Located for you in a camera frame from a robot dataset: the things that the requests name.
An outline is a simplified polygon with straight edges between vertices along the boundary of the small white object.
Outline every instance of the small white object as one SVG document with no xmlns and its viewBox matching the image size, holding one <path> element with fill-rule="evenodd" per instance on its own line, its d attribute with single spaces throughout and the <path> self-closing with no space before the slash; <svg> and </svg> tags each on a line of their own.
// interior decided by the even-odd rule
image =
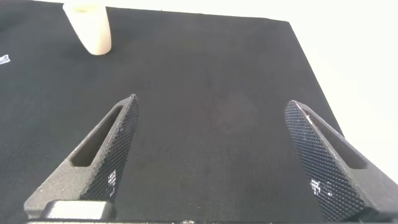
<svg viewBox="0 0 398 224">
<path fill-rule="evenodd" d="M 104 55 L 111 50 L 111 30 L 105 6 L 71 2 L 65 3 L 63 10 L 89 53 Z"/>
<path fill-rule="evenodd" d="M 8 55 L 5 55 L 5 56 L 3 56 L 3 57 L 0 57 L 0 65 L 2 65 L 2 64 L 4 64 L 4 63 L 7 63 L 7 62 L 10 62 L 11 60 L 10 60 L 10 58 L 8 57 Z"/>
<path fill-rule="evenodd" d="M 321 192 L 320 182 L 316 180 L 311 180 L 310 185 L 313 190 L 313 193 L 315 195 L 319 195 L 319 193 Z"/>
</svg>

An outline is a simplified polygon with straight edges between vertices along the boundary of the knurled surface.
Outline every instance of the knurled surface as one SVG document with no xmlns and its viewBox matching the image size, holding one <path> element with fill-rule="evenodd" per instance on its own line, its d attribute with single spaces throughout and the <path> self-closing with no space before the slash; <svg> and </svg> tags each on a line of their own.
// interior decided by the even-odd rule
<svg viewBox="0 0 398 224">
<path fill-rule="evenodd" d="M 137 125 L 138 103 L 127 105 L 124 118 L 111 137 L 104 159 L 91 184 L 80 197 L 83 200 L 105 200 L 113 202 L 121 181 L 124 165 L 131 146 L 134 128 Z"/>
<path fill-rule="evenodd" d="M 364 202 L 294 102 L 287 105 L 285 120 L 325 220 L 340 222 L 362 211 Z"/>
</svg>

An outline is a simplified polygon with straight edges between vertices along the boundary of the black table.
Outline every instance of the black table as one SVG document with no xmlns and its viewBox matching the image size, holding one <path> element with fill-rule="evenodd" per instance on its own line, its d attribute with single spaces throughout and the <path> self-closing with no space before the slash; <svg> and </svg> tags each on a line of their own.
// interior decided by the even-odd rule
<svg viewBox="0 0 398 224">
<path fill-rule="evenodd" d="M 26 198 L 131 93 L 120 220 L 323 220 L 284 108 L 300 101 L 341 131 L 288 22 L 108 16 L 113 49 L 95 57 L 61 4 L 0 3 L 0 222 L 25 219 Z"/>
</svg>

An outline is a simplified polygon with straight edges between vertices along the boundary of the white cup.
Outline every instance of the white cup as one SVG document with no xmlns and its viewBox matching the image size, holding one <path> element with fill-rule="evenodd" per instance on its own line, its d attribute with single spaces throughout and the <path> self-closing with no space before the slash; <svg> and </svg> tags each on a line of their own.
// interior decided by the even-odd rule
<svg viewBox="0 0 398 224">
<path fill-rule="evenodd" d="M 105 6 L 65 3 L 63 10 L 89 53 L 104 55 L 111 50 L 111 30 Z"/>
</svg>

